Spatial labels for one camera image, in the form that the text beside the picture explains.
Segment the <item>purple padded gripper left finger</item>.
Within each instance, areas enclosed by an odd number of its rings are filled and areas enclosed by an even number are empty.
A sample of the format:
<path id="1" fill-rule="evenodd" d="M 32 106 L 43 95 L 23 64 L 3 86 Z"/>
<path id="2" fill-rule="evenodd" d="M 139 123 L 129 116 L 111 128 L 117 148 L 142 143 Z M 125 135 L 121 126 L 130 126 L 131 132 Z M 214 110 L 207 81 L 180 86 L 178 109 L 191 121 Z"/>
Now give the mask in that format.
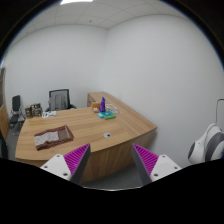
<path id="1" fill-rule="evenodd" d="M 56 154 L 41 169 L 79 185 L 90 154 L 90 145 L 86 144 L 65 155 Z"/>

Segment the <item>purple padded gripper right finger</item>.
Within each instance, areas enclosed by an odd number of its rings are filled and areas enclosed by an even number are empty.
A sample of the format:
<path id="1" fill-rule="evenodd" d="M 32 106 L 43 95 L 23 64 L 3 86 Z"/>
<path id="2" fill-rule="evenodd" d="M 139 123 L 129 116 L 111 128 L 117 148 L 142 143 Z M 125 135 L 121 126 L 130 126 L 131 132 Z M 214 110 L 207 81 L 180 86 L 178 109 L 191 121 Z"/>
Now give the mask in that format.
<path id="1" fill-rule="evenodd" d="M 143 185 L 155 182 L 181 169 L 167 155 L 157 155 L 137 144 L 132 145 L 131 153 Z"/>

